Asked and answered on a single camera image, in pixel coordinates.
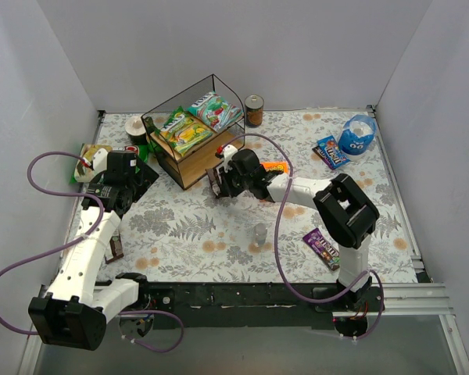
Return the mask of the brown chocolate bar wrapper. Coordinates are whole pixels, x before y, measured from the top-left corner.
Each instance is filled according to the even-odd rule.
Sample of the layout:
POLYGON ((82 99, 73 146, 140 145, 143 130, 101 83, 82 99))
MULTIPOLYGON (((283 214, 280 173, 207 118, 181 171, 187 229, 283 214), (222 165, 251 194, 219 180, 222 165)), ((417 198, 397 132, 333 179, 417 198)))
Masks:
POLYGON ((209 180, 210 188, 215 196, 215 198, 222 198, 223 192, 221 188, 221 180, 216 168, 206 169, 206 176, 209 180))

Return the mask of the teal Fox's candy bag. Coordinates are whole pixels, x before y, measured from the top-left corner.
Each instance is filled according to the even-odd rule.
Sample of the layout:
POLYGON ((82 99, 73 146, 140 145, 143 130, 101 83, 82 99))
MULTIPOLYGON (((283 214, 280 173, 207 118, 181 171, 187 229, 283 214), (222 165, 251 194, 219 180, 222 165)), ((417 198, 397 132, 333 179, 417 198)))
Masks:
POLYGON ((242 110, 226 101, 215 91, 209 91, 188 107, 188 112, 216 132, 237 122, 242 110))

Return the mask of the brown purple chocolate bar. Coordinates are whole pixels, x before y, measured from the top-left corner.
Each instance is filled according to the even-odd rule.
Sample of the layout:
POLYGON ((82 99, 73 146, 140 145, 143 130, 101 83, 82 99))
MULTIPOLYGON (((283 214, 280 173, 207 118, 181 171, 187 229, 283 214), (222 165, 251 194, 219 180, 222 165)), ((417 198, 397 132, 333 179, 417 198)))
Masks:
POLYGON ((105 264, 110 264, 118 259, 124 257, 123 246, 121 242, 121 236, 118 231, 116 231, 109 240, 109 244, 106 247, 104 260, 105 264))

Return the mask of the green Fox's candy bag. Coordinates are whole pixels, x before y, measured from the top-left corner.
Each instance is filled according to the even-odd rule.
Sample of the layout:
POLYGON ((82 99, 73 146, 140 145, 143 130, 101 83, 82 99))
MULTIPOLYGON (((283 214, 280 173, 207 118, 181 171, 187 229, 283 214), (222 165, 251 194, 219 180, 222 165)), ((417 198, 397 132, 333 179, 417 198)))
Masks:
POLYGON ((177 107, 157 131, 175 152, 184 156, 191 148, 211 138, 214 132, 181 106, 177 107))

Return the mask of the purple M&M's candy bag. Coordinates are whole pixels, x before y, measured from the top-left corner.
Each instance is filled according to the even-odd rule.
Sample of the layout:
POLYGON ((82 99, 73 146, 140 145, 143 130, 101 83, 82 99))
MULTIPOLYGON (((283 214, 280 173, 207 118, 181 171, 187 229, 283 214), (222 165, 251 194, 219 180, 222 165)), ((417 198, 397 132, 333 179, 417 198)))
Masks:
POLYGON ((339 270, 339 251, 331 245, 318 228, 306 234, 303 241, 318 255, 330 271, 339 270))

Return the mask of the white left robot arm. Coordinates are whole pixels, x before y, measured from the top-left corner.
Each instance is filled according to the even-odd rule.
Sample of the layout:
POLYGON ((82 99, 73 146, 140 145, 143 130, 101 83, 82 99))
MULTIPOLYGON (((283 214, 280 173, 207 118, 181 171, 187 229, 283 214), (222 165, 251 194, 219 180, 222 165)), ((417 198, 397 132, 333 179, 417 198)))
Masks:
POLYGON ((41 340, 49 345, 95 350, 107 323, 125 309, 144 308, 146 277, 124 273, 97 288, 98 269, 111 249, 124 214, 158 175, 135 152, 96 152, 81 206, 77 236, 45 296, 32 298, 28 313, 41 340))

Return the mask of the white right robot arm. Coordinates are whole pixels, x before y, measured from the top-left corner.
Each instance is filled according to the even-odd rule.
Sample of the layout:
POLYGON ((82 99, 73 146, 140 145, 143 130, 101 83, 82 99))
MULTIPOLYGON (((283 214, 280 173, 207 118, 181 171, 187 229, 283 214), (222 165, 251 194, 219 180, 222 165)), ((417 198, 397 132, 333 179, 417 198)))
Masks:
POLYGON ((216 198, 248 191, 262 201, 316 209, 339 247, 338 284, 355 294, 370 287, 368 246, 380 214, 351 176, 314 180, 268 171, 253 150, 233 145, 219 147, 216 157, 222 163, 207 171, 216 198))

